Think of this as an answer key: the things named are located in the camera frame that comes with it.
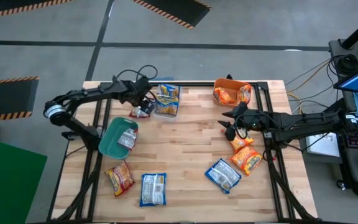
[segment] green bowl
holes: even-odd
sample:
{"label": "green bowl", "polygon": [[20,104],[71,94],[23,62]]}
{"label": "green bowl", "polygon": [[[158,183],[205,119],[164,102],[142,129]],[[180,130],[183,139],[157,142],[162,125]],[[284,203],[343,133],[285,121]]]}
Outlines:
{"label": "green bowl", "polygon": [[130,150],[117,142],[128,128],[137,131],[138,125],[135,121],[126,118],[114,118],[99,143],[99,151],[113,159],[125,159]]}

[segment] green screen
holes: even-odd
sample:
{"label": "green screen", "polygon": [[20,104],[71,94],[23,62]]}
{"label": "green screen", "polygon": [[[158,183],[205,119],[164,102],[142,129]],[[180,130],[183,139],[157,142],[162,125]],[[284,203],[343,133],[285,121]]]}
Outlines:
{"label": "green screen", "polygon": [[47,157],[0,143],[0,223],[25,223]]}

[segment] blue snack bag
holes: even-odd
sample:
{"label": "blue snack bag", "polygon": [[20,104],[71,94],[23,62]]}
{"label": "blue snack bag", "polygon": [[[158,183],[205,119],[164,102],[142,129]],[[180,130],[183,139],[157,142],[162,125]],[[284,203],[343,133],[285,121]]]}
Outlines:
{"label": "blue snack bag", "polygon": [[218,160],[209,168],[205,172],[205,176],[218,185],[225,194],[230,193],[230,189],[236,186],[241,179],[241,175],[223,159]]}
{"label": "blue snack bag", "polygon": [[166,173],[143,174],[142,190],[140,191],[140,206],[166,205],[165,179]]}

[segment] gray concrete floor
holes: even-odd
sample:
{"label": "gray concrete floor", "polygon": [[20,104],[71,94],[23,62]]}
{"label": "gray concrete floor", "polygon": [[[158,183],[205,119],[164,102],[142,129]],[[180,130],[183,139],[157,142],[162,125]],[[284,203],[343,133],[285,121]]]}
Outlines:
{"label": "gray concrete floor", "polygon": [[[213,10],[194,30],[187,30],[130,0],[115,0],[104,41],[325,47],[329,40],[344,38],[358,27],[358,0],[202,1]],[[0,40],[94,42],[107,3],[76,0],[0,17]],[[82,85],[92,53],[92,47],[0,45],[0,78],[40,76],[33,116],[0,122],[0,141],[48,156],[28,222],[46,219],[67,145],[60,136],[64,129],[42,116],[44,103]],[[238,79],[289,81],[327,58],[327,52],[102,48],[93,80],[110,80],[123,69],[152,64],[161,77],[176,80],[214,80],[230,73]],[[295,93],[302,98],[329,85],[321,72]],[[330,105],[335,92],[329,90],[313,100]],[[307,104],[304,109],[321,110]],[[24,136],[31,140],[24,141]],[[358,198],[336,188],[330,166],[305,163],[319,217],[358,223]]]}

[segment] wooden table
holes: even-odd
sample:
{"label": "wooden table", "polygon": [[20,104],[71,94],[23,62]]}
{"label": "wooden table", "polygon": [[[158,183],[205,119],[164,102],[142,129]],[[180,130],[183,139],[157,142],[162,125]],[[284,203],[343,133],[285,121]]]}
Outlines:
{"label": "wooden table", "polygon": [[[85,82],[85,88],[93,88],[100,82]],[[273,110],[291,113],[283,81],[268,81]],[[229,121],[221,113],[230,111],[212,101],[212,87],[183,87],[183,100],[176,123],[163,123],[153,117],[135,119],[139,124],[139,135],[135,149],[126,159],[136,184],[124,195],[114,197],[113,189],[105,175],[99,179],[94,222],[255,222],[277,221],[273,202],[272,186],[265,161],[242,179],[231,193],[226,195],[204,176],[205,171],[218,159],[223,158],[236,167],[229,158],[232,147],[221,132],[217,120]],[[76,118],[91,124],[96,103],[81,105]],[[249,108],[256,108],[254,91]],[[112,102],[110,119],[128,117],[130,104]],[[102,123],[104,106],[102,106]],[[262,134],[250,132],[255,142],[253,147],[262,153]],[[68,153],[79,147],[81,141],[73,141]],[[74,199],[81,185],[86,150],[70,155],[64,164],[62,178],[52,217],[58,217]],[[302,155],[292,148],[283,150],[289,186],[306,210],[317,217],[314,201]],[[120,161],[103,157],[101,172]],[[144,173],[167,173],[167,206],[139,207],[141,175]],[[285,200],[280,192],[284,214]],[[88,198],[84,211],[88,210]]]}

